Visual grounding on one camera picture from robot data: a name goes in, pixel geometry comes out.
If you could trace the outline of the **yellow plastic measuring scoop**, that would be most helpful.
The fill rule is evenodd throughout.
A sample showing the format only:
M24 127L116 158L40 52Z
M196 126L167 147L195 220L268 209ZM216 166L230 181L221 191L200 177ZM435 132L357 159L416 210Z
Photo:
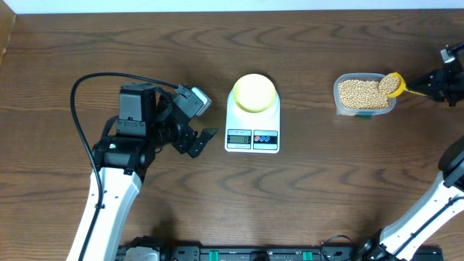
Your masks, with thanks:
M409 90L404 78L398 72L392 72L383 77L378 84L378 91L387 98L396 98L403 92L423 95L417 91Z

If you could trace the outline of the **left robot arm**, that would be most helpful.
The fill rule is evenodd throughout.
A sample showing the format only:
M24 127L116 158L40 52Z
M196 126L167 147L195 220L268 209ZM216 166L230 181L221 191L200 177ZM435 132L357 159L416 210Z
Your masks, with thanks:
M190 120L202 115L210 98L185 85L173 93L152 83L127 83L119 92L120 112L104 126L91 150L96 166L69 260L113 260L131 206L146 171L162 147L198 157L215 128L197 132Z

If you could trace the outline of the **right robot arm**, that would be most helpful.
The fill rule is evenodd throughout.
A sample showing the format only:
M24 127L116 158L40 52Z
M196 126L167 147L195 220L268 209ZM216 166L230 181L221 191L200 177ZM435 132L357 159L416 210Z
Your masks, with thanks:
M451 106L463 100L462 72L438 69L409 83L396 72L387 78L399 81L392 96L409 91ZM463 211L463 138L445 151L438 169L428 191L399 220L368 239L353 260L411 260L422 243Z

